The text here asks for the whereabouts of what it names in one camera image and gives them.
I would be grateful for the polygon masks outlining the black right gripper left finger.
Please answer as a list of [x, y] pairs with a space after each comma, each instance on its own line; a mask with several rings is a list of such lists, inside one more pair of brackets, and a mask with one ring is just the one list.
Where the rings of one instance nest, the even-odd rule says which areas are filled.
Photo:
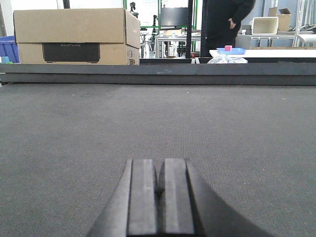
[[151, 159], [130, 159], [111, 199], [88, 237], [154, 237], [158, 234], [156, 173]]

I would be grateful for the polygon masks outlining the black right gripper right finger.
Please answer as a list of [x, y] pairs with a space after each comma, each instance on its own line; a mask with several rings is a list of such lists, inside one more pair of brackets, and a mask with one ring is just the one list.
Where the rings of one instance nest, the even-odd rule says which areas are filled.
[[229, 206], [188, 161], [167, 158], [160, 172], [164, 237], [269, 237]]

